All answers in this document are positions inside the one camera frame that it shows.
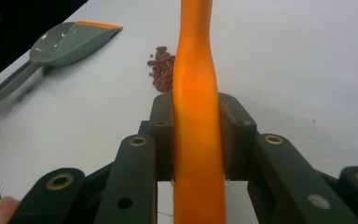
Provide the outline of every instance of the white surface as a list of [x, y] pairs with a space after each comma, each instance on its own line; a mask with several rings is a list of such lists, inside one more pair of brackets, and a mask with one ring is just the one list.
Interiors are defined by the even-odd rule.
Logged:
[[[176, 52], [179, 13], [179, 0], [89, 0], [68, 19], [125, 28], [79, 63], [39, 69], [0, 103], [2, 196], [21, 199], [57, 168], [89, 175], [115, 158], [149, 117], [158, 93], [146, 62], [157, 46]], [[219, 90], [240, 100], [261, 133], [288, 138], [335, 177], [358, 165], [358, 1], [215, 0], [211, 41]], [[171, 191], [161, 184], [168, 215]], [[227, 183], [227, 214], [228, 223], [256, 223], [246, 183]]]

